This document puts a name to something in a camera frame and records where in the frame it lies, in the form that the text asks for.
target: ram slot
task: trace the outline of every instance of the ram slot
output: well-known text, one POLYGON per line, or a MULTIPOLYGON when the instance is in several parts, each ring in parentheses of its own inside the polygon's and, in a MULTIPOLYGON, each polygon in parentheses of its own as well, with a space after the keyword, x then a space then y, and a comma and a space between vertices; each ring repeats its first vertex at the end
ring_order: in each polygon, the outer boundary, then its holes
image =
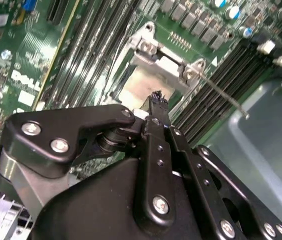
MULTIPOLYGON (((220 79, 220 83, 218 84, 218 87, 221 88, 222 90, 226 90, 226 88, 224 87, 224 85, 230 85, 235 79, 236 77, 244 72, 245 70, 245 66, 252 61, 253 56, 251 54, 245 54, 244 57, 241 59, 241 61, 239 62, 239 64, 234 65, 234 68, 232 68, 227 74, 226 76, 224 76, 223 78, 220 79)), ((199 108, 199 106, 201 106, 202 104, 208 104, 211 105, 213 104, 213 99, 216 96, 219 96, 219 94, 217 92, 215 92, 209 85, 207 85, 206 87, 208 87, 208 93, 203 95, 203 97, 201 98, 201 100, 194 106, 194 108, 192 109, 192 113, 195 112, 195 115, 199 116, 199 113, 197 111, 197 109, 199 108)), ((192 122, 192 121, 187 121, 185 122, 182 126, 181 129, 186 129, 187 131, 193 127, 193 124, 195 124, 196 122, 192 122)))
MULTIPOLYGON (((218 85, 222 79, 227 75, 227 73, 235 66, 235 64, 244 57, 246 53, 246 49, 241 45, 238 45, 232 53, 227 57, 227 59, 223 62, 223 64, 216 70, 216 72, 212 75, 211 80, 218 85)), ((192 100, 190 104, 185 108, 185 110, 180 114, 180 116, 174 122, 174 125, 178 128, 181 128, 191 117, 193 112, 195 111, 195 107, 198 102, 195 102, 196 99, 204 100, 205 97, 212 91, 211 87, 205 85, 194 97, 195 100, 192 100)))
MULTIPOLYGON (((257 79, 264 73, 264 69, 260 68, 257 72, 255 72, 255 76, 253 77, 252 81, 245 82, 244 85, 239 85, 236 87, 238 91, 233 95, 234 98, 239 99, 246 91, 253 86, 253 84, 257 81, 257 79)), ((215 123, 217 123, 224 114, 226 114, 232 105, 225 101, 224 104, 218 107, 218 111, 214 112, 213 117, 208 119, 201 120, 201 123, 195 128, 194 131, 187 135, 188 140, 192 146, 196 145, 199 140, 207 133, 207 130, 211 129, 215 123)))
MULTIPOLYGON (((109 3, 111 0, 102 0, 101 6, 104 3, 109 3)), ((79 27, 73 37, 71 44, 67 50, 67 54, 62 62, 60 70, 55 78, 55 82, 51 89, 51 98, 49 101, 49 105, 54 103, 55 99, 57 99, 60 95, 60 91, 62 91, 63 87, 67 86, 70 82, 68 79, 69 71, 74 66, 74 62, 77 61, 78 55, 80 53, 80 49, 91 31, 92 24, 90 23, 93 18, 101 11, 101 7, 98 4, 97 0, 91 0, 88 2, 86 6, 86 12, 80 20, 79 27)))
POLYGON ((90 85, 93 85, 93 82, 89 80, 88 86, 83 87, 88 76, 93 75, 91 69, 94 69, 94 72, 97 71, 100 66, 102 69, 105 67, 104 57, 108 60, 111 57, 111 52, 113 49, 116 49, 118 45, 116 42, 120 42, 122 33, 125 29, 122 29, 122 20, 126 17, 125 14, 127 10, 131 8, 131 4, 127 2, 122 2, 122 4, 117 6, 117 9, 114 11, 115 15, 109 17, 110 22, 105 26, 105 31, 100 36, 100 41, 95 44, 93 48, 93 55, 87 60, 87 65, 85 66, 82 74, 80 75, 79 80, 76 82, 70 97, 67 100, 66 105, 74 107, 78 103, 80 97, 80 92, 82 89, 89 88, 90 85))
MULTIPOLYGON (((126 14, 124 15, 124 20, 122 21, 123 23, 121 25, 121 29, 119 31, 119 35, 113 39, 113 43, 118 44, 118 43, 121 42, 122 37, 125 35, 125 31, 126 31, 128 23, 129 23, 129 20, 130 20, 130 18, 132 16, 134 10, 137 8, 139 2, 140 2, 139 0, 134 0, 134 1, 132 1, 128 5, 128 9, 127 9, 127 11, 125 11, 126 14)), ((113 55, 113 50, 111 48, 109 48, 108 50, 109 50, 108 56, 110 57, 111 55, 113 55)), ((95 87, 95 85, 97 83, 97 80, 100 78, 100 76, 101 76, 105 66, 106 66, 106 62, 103 61, 96 68, 96 71, 93 73, 93 75, 91 77, 89 86, 87 88, 84 88, 84 93, 81 95, 81 97, 78 100, 78 106, 80 106, 80 107, 81 106, 85 106, 85 104, 86 104, 86 102, 87 102, 91 92, 93 91, 93 89, 94 89, 94 87, 95 87)))

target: screw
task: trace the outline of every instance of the screw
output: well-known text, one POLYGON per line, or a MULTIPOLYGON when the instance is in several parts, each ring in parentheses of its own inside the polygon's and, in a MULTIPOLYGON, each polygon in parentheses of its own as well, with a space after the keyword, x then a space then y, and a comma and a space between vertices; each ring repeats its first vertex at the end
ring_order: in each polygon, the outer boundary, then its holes
POLYGON ((274 228, 269 224, 269 223, 265 223, 264 224, 265 230, 266 232, 271 236, 271 237, 276 237, 276 233, 274 231, 274 228))
POLYGON ((282 226, 281 225, 276 225, 276 228, 282 234, 282 226))
POLYGON ((66 153, 69 150, 69 145, 63 139, 55 139, 51 142, 51 148, 57 153, 66 153))
POLYGON ((152 118, 153 123, 160 125, 160 121, 157 118, 152 118))
POLYGON ((156 196, 153 198, 153 206, 159 214, 167 214, 169 211, 169 206, 167 202, 160 196, 156 196))
POLYGON ((225 233, 225 235, 228 236, 229 238, 233 239, 235 237, 234 228, 232 227, 232 225, 228 221, 222 220, 221 221, 221 228, 222 228, 223 232, 225 233))
POLYGON ((29 136, 36 136, 39 135, 41 132, 40 126, 32 122, 23 124, 21 129, 26 135, 29 136))
POLYGON ((176 129, 176 128, 174 129, 174 132, 175 132, 175 134, 178 135, 178 136, 182 135, 181 132, 180 132, 178 129, 176 129))
POLYGON ((1 58, 3 60, 9 60, 11 56, 12 56, 12 53, 9 50, 4 50, 3 52, 1 52, 1 58))
POLYGON ((204 153, 204 155, 209 155, 209 152, 205 148, 202 148, 202 152, 204 153))
POLYGON ((123 113, 123 115, 124 115, 124 116, 126 116, 126 117, 128 117, 128 118, 130 118, 130 117, 131 117, 131 113, 130 113, 130 111, 129 111, 129 110, 127 110, 127 109, 122 110, 122 113, 123 113))

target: hole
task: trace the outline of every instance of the hole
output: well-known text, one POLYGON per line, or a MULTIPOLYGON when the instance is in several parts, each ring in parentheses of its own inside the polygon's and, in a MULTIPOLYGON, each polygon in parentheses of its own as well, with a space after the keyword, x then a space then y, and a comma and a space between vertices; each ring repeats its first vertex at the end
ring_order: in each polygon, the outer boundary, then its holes
POLYGON ((26 225, 26 220, 18 219, 18 220, 17 220, 17 225, 18 225, 19 227, 25 227, 25 225, 26 225))
POLYGON ((209 187, 210 182, 208 180, 204 180, 204 184, 209 187))
POLYGON ((211 177, 212 177, 212 179, 213 179, 213 182, 214 182, 214 184, 215 184, 217 190, 220 190, 220 189, 222 188, 222 183, 221 183, 221 181, 215 176, 214 173, 212 173, 211 171, 209 171, 209 173, 210 173, 210 175, 211 175, 211 177))
POLYGON ((157 161, 157 165, 162 167, 162 166, 164 166, 164 162, 162 160, 158 160, 157 161))
POLYGON ((145 29, 150 32, 150 31, 152 31, 153 28, 152 28, 151 25, 147 24, 147 25, 145 26, 145 29))

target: green circuit board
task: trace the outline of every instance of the green circuit board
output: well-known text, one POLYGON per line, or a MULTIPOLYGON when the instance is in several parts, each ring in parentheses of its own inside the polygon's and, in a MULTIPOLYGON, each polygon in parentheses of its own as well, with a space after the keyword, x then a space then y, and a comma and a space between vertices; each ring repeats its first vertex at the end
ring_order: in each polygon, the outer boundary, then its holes
MULTIPOLYGON (((124 36, 128 39, 146 22, 153 22, 156 26, 154 38, 158 42, 190 63, 199 58, 206 60, 206 77, 213 75, 240 41, 242 36, 239 28, 242 26, 248 25, 255 33, 267 31, 271 39, 282 48, 282 21, 277 17, 282 1, 228 0, 224 7, 216 9, 211 7, 209 0, 177 0, 168 11, 162 10, 164 2, 165 0, 70 0, 59 24, 47 21, 49 0, 38 0, 35 10, 25 13, 22 11, 21 0, 0 4, 1 13, 8 13, 7 25, 0 39, 0 92, 3 96, 0 99, 0 130, 8 116, 17 112, 34 111, 42 99, 45 101, 45 109, 67 107, 68 99, 74 102, 70 107, 77 107, 76 100, 85 94, 86 89, 90 89, 85 102, 87 105, 97 104, 102 97, 100 95, 106 95, 111 88, 120 84, 118 76, 133 54, 129 53, 124 58, 117 73, 104 86, 115 55, 113 46, 117 46, 120 37, 123 37, 123 24, 129 26, 124 36), (132 9, 133 4, 137 8, 130 16, 128 9, 132 9), (186 10, 177 19, 178 16, 173 14, 181 4, 186 10), (193 27, 186 28, 182 25, 194 5, 197 8, 193 14, 198 18, 205 15, 201 19, 205 24, 205 31, 213 30, 212 37, 204 37, 204 33, 196 36, 192 32, 193 27), (232 5, 240 7, 240 16, 236 20, 224 17, 225 10, 232 5), (98 21, 101 14, 105 17, 98 21), (80 67, 66 65, 64 60, 77 42, 82 20, 87 15, 90 18, 86 26, 94 27, 95 31, 91 30, 89 33, 92 34, 85 37, 94 45, 80 46, 82 49, 92 49, 89 54, 80 52, 83 56, 80 61, 84 69, 82 71, 80 67), (213 48, 212 41, 217 37, 222 39, 222 44, 213 48)), ((173 101, 181 97, 179 93, 174 96, 173 101)))

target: black ram slot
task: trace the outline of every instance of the black ram slot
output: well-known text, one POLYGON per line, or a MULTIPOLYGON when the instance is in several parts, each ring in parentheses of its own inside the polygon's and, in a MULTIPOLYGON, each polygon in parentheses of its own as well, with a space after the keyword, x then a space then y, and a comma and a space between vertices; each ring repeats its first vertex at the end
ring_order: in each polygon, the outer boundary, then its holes
MULTIPOLYGON (((228 94, 238 100, 245 93, 246 89, 249 89, 257 81, 264 70, 264 68, 259 67, 259 69, 254 72, 252 78, 245 79, 244 82, 233 85, 231 89, 229 89, 228 94)), ((231 109, 231 107, 232 105, 228 101, 220 99, 220 101, 216 103, 215 108, 210 109, 206 116, 199 121, 197 126, 186 135, 187 140, 193 145, 196 144, 201 137, 203 137, 208 130, 231 109)))
POLYGON ((47 18, 53 25, 59 25, 64 16, 69 0, 52 0, 47 10, 47 18))
MULTIPOLYGON (((234 51, 230 54, 230 56, 224 61, 224 63, 216 70, 216 72, 211 77, 211 81, 215 84, 219 84, 219 82, 222 80, 224 76, 235 66, 235 63, 240 60, 240 58, 244 57, 244 53, 246 52, 246 49, 241 48, 241 46, 237 46, 234 51)), ((191 101, 191 103, 185 108, 185 110, 180 114, 180 116, 175 121, 175 125, 180 128, 183 126, 184 122, 188 120, 188 118, 193 114, 193 111, 195 109, 192 108, 192 104, 194 104, 194 107, 198 102, 195 102, 196 99, 199 99, 200 97, 206 97, 210 92, 211 88, 209 86, 204 86, 198 93, 198 95, 195 97, 194 100, 191 101)))
MULTIPOLYGON (((82 88, 86 77, 88 75, 88 73, 91 71, 91 68, 96 60, 96 58, 98 57, 98 55, 100 54, 102 48, 105 46, 106 42, 108 41, 109 37, 111 37, 111 31, 112 29, 115 28, 115 26, 118 24, 118 18, 121 16, 121 12, 125 6, 125 2, 123 1, 122 4, 118 4, 116 6, 116 9, 113 11, 113 16, 110 16, 109 19, 111 19, 109 22, 107 22, 107 24, 104 26, 104 31, 100 34, 99 36, 99 41, 93 46, 91 52, 92 54, 89 55, 89 58, 86 60, 87 65, 85 66, 84 70, 83 70, 83 74, 80 75, 79 80, 76 82, 72 93, 70 94, 70 97, 67 101, 67 103, 70 106, 73 106, 76 102, 76 96, 78 94, 78 92, 80 91, 80 89, 82 88)), ((113 50, 113 41, 117 41, 117 32, 115 33, 114 37, 111 39, 111 43, 107 46, 106 51, 108 50, 113 50)))
MULTIPOLYGON (((229 85, 233 81, 235 81, 237 75, 245 70, 245 67, 247 66, 247 64, 250 61, 252 61, 252 59, 253 59, 253 57, 250 54, 246 54, 244 56, 244 58, 242 59, 242 61, 238 65, 236 65, 233 69, 231 69, 231 71, 228 72, 228 74, 225 76, 225 78, 222 79, 220 84, 218 84, 219 88, 221 88, 222 90, 225 91, 226 90, 225 86, 229 85)), ((196 106, 194 106, 194 109, 192 110, 192 112, 195 111, 195 115, 197 115, 197 108, 199 106, 201 106, 202 104, 205 104, 205 105, 213 104, 215 97, 218 96, 218 93, 215 92, 208 84, 206 84, 206 87, 209 88, 209 90, 211 90, 211 91, 209 91, 208 94, 203 95, 203 97, 200 99, 198 104, 196 104, 196 106)), ((192 128, 193 124, 195 124, 195 123, 192 122, 192 121, 185 121, 184 124, 180 128, 189 130, 189 129, 192 128)))
MULTIPOLYGON (((236 99, 242 97, 246 89, 251 88, 263 72, 264 70, 260 69, 252 81, 246 81, 244 85, 240 85, 238 87, 238 92, 234 94, 234 97, 236 99)), ((192 146, 196 145, 199 140, 208 132, 208 130, 211 129, 220 119, 222 119, 226 113, 228 113, 231 107, 232 105, 229 102, 225 102, 223 106, 219 107, 219 110, 216 111, 213 116, 203 119, 202 124, 196 128, 196 131, 193 132, 192 135, 187 135, 187 139, 189 140, 190 144, 192 146)))

